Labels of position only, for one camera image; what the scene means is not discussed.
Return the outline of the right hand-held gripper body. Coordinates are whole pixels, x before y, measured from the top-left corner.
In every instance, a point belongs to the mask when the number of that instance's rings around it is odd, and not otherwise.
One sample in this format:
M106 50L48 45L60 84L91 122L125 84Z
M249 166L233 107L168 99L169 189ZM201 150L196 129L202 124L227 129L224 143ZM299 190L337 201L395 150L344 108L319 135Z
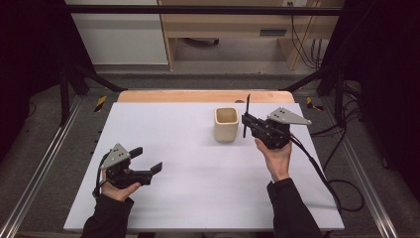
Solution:
M312 122L296 113L279 107L269 113L262 123L256 124L264 129L261 136L255 137L260 140L270 149L281 149L290 140L290 126L291 125L311 125Z

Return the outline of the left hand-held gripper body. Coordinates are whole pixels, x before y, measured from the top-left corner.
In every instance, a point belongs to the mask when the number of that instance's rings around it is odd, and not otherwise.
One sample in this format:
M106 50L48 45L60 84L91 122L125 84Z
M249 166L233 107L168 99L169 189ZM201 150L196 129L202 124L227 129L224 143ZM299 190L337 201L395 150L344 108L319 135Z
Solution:
M134 171L130 168L130 151L117 143L103 158L99 165L99 173L106 172L107 180L120 189L139 182L150 185L153 175L148 171Z

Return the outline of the thin black paint brush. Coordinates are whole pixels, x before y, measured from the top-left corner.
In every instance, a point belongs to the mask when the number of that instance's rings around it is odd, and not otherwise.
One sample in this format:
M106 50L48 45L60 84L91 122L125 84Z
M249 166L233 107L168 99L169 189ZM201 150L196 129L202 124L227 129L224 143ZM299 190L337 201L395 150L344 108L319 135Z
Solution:
M245 108L245 112L242 115L242 123L243 123L243 138L246 138L247 135L247 118L248 118L248 114L249 114L249 105L250 105L250 99L251 99L251 94L249 93L247 96L247 101L246 101L246 108Z

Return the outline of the cream square ceramic cup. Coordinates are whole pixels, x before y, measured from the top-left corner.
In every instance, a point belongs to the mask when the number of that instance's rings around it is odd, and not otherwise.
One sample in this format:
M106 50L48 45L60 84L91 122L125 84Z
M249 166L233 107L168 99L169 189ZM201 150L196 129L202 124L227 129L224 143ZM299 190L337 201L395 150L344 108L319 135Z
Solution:
M239 127L238 110L234 107L219 107L214 111L214 138L219 143L231 143L237 138Z

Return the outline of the person's left hand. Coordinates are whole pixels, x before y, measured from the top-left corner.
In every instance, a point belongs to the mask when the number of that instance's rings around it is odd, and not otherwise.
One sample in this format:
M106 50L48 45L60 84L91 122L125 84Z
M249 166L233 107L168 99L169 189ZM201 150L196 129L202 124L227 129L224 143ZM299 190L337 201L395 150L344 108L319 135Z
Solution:
M105 171L102 172L102 179L104 183L101 186L101 193L120 202L124 202L132 193L141 187L139 182L135 182L123 189L115 187L107 180Z

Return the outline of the person's right hand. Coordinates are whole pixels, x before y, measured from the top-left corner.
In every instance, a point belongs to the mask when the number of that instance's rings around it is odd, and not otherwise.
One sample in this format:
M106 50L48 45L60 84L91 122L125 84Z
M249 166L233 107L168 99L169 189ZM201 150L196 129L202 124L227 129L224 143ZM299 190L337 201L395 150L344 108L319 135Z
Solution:
M292 143L288 142L283 148L270 150L262 140L255 138L257 149L262 153L271 180L278 182L289 179L289 164L292 152Z

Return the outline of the white table cover sheet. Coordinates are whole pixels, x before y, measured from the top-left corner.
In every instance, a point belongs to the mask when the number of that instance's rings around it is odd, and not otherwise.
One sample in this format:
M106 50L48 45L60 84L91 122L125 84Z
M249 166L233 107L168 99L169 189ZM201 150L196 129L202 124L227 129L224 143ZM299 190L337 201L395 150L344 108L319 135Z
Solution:
M98 165L115 144L143 148L133 170L161 164L132 198L131 231L269 231L271 177L250 132L232 143L214 138L216 103L118 102L110 110L64 227L79 231L92 215Z

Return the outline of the wooden table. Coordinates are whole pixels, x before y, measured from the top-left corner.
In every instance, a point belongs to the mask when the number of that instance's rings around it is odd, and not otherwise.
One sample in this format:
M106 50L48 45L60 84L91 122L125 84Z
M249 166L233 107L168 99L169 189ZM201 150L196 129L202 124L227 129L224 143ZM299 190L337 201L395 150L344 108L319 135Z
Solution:
M228 102L244 101L251 96L257 103L294 103L293 95L278 90L126 90L118 102Z

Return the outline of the black metal stand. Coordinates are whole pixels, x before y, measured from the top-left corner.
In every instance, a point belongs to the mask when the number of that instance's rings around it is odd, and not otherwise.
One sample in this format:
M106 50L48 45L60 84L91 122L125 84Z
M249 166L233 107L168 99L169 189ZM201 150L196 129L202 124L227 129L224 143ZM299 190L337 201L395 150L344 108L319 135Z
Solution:
M330 62L315 72L305 76L303 79L298 80L291 85L281 88L280 91L294 92L300 87L308 84L309 82L314 81L315 79L320 79L316 92L319 96L326 96L332 90L335 90L334 93L334 119L340 127L343 127L345 124L344 119L344 106L343 106L343 96L345 89L345 80L344 74L342 71L342 65L339 62Z
M85 78L90 78L114 92L126 91L126 88L120 87L99 76L94 70L89 70L79 64L65 65L59 74L61 105L61 120L59 123L60 126L63 126L70 117L68 87L71 86L77 95L86 95L89 91L89 87L85 82Z

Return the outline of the office chair base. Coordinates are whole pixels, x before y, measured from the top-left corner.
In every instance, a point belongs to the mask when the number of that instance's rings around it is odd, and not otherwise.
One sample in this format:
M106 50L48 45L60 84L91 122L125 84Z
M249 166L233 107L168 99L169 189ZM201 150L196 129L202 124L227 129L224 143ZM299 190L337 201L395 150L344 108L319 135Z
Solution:
M184 38L184 42L193 47L214 47L219 45L219 39L210 39L210 40L199 40L199 39L191 39L191 38Z

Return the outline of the light wooden desk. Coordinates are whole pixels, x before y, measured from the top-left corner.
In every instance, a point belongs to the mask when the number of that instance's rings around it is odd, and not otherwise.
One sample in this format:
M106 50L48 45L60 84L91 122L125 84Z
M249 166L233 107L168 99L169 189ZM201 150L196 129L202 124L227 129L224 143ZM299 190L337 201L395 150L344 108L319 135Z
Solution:
M342 8L345 0L157 0L160 6L249 6ZM163 14L169 39L273 38L278 40L289 69L303 62L304 46L311 39L331 39L336 16L193 15Z

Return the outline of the white cabinet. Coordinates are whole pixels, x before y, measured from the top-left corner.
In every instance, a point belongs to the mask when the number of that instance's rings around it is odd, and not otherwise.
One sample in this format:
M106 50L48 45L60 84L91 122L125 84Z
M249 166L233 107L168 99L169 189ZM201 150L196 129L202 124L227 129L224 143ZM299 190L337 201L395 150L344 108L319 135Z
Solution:
M72 14L92 62L168 64L158 14Z

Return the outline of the black curtain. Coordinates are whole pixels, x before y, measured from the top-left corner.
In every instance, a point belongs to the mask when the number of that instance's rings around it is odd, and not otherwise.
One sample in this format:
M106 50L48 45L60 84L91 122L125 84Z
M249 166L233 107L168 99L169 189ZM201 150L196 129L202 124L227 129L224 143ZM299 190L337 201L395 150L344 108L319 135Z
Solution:
M345 0L324 63L362 87L391 162L420 198L420 0Z
M31 97L59 84L67 65L94 68L65 0L0 0L0 163Z

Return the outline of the aluminium floor rail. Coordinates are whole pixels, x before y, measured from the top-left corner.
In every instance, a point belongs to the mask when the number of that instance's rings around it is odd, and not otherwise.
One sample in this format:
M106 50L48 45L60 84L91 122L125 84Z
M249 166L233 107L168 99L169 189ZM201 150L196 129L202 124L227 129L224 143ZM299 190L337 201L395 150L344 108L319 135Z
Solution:
M75 96L70 107L68 118L64 120L54 132L53 138L45 149L43 156L37 163L37 167L31 174L31 179L25 184L25 189L13 206L13 210L7 216L5 222L0 226L0 238L14 238L21 226L28 210L30 209L37 193L39 192L50 167L52 166L56 155L61 148L74 119L79 112L79 108L83 102L82 96Z
M343 150L347 161L354 174L354 177L361 189L361 192L366 200L367 207L372 216L372 219L382 238L399 238L397 231L388 216L388 213L379 198L368 174L364 170L359 157L356 154L347 135L342 134Z

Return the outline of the black horizontal frame bar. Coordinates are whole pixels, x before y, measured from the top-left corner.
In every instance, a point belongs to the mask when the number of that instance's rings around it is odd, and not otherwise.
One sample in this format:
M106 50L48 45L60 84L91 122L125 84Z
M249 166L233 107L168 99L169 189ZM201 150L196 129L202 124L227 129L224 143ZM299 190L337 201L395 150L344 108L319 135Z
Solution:
M247 6L65 5L69 13L83 14L193 14L340 16L341 8Z

